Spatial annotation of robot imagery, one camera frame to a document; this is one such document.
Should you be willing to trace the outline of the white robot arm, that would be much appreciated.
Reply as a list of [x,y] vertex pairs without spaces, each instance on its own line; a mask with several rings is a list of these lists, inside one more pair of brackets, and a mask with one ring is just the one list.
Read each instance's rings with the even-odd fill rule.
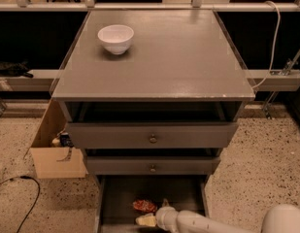
[[143,213],[135,219],[138,226],[156,227],[165,233],[300,233],[300,209],[290,204],[273,206],[260,219],[239,224],[236,221],[241,219],[240,215],[223,221],[190,210],[177,210],[167,199],[160,207],[148,200],[137,200],[133,207]]

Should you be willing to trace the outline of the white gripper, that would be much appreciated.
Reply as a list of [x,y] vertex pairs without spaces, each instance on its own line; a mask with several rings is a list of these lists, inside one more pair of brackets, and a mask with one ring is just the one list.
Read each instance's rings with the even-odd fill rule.
[[156,215],[149,213],[136,218],[136,223],[141,226],[155,227],[156,224],[159,228],[169,231],[170,233],[180,233],[177,218],[179,212],[170,207],[168,199],[163,198],[162,207],[156,212]]

